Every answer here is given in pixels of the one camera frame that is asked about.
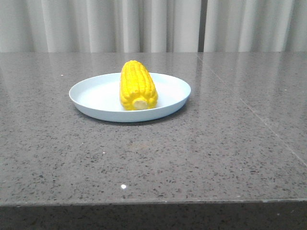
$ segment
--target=table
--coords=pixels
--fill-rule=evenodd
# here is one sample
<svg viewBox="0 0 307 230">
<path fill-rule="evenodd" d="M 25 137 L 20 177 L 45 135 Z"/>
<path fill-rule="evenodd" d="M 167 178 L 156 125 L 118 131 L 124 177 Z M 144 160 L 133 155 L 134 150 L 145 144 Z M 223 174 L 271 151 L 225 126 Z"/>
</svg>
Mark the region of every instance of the table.
<svg viewBox="0 0 307 230">
<path fill-rule="evenodd" d="M 128 60 L 191 86 L 112 123 L 69 89 Z M 1 53 L 0 229 L 307 229 L 307 53 Z"/>
</svg>

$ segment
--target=round plate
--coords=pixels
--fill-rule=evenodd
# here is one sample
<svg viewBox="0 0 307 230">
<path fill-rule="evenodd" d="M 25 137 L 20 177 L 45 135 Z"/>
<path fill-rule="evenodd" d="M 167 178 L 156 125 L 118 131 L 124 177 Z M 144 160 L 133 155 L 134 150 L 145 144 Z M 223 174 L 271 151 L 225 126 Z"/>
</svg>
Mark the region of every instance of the round plate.
<svg viewBox="0 0 307 230">
<path fill-rule="evenodd" d="M 154 109 L 125 111 L 119 100 L 120 73 L 104 74 L 75 84 L 69 96 L 82 113 L 113 122 L 140 122 L 158 119 L 180 109 L 191 93 L 183 80 L 160 73 L 150 73 L 158 92 Z"/>
</svg>

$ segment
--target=white curtain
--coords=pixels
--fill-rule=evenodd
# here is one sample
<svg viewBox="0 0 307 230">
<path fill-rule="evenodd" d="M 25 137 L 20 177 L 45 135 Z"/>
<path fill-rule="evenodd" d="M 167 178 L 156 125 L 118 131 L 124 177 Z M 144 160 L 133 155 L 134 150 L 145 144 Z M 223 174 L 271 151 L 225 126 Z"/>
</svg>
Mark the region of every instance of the white curtain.
<svg viewBox="0 0 307 230">
<path fill-rule="evenodd" d="M 307 51 L 307 0 L 0 0 L 0 52 Z"/>
</svg>

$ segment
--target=corn on the cob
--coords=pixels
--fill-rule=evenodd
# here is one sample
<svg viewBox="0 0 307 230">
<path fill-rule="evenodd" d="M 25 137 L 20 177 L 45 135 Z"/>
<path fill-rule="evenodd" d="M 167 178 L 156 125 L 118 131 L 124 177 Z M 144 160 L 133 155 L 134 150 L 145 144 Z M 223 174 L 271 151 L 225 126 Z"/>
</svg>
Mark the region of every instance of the corn on the cob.
<svg viewBox="0 0 307 230">
<path fill-rule="evenodd" d="M 120 102 L 126 110 L 152 109 L 158 93 L 146 67 L 135 60 L 125 63 L 120 76 Z"/>
</svg>

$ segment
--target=gray granite countertop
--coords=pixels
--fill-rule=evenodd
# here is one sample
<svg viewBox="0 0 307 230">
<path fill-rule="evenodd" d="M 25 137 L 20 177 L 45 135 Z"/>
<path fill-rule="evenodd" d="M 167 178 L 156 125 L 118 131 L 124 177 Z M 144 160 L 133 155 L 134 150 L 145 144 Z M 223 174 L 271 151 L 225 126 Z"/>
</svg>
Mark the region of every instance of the gray granite countertop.
<svg viewBox="0 0 307 230">
<path fill-rule="evenodd" d="M 164 118 L 112 123 L 69 89 L 136 59 L 185 80 Z M 307 201 L 307 53 L 1 53 L 0 206 Z"/>
</svg>

